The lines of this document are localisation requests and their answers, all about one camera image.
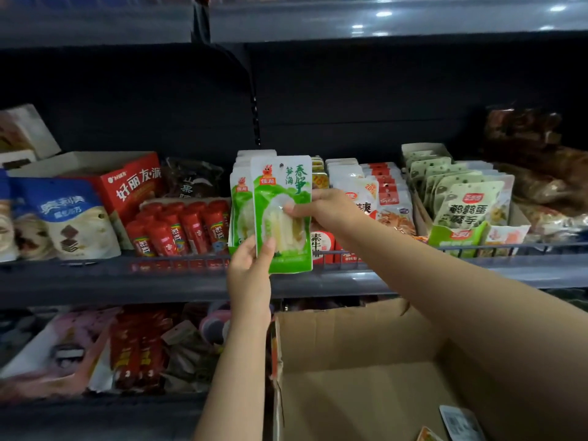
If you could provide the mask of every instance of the barcode label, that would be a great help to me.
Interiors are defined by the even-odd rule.
[[[480,424],[470,410],[442,405],[439,411],[452,441],[485,441]]]

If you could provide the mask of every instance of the hand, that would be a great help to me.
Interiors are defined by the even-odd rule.
[[[255,237],[247,238],[231,257],[227,272],[227,288],[231,298],[231,323],[248,320],[253,324],[269,326],[272,315],[269,300],[269,265],[276,249],[276,240],[270,238],[255,259]]]
[[[296,218],[314,217],[335,238],[345,238],[358,222],[369,219],[345,192],[338,189],[314,189],[311,203],[287,205],[284,211]]]

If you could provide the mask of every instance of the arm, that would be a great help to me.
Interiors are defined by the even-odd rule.
[[[268,269],[274,249],[275,241],[268,241],[254,261],[251,237],[231,259],[231,326],[194,441],[262,439],[265,341],[271,319]]]
[[[588,409],[588,313],[387,228],[341,191],[314,190],[313,199],[289,212],[314,216],[519,395],[582,420]]]

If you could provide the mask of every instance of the left hand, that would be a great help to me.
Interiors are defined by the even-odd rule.
[[[270,238],[254,258],[255,237],[251,236],[231,257],[226,280],[231,298],[231,322],[249,320],[266,328],[269,326],[272,290],[268,271],[275,249],[276,240]]]

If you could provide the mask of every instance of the right hand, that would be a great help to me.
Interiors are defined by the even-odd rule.
[[[369,219],[345,192],[338,189],[314,189],[311,203],[287,205],[284,211],[295,218],[312,216],[335,237],[349,235],[358,222]]]

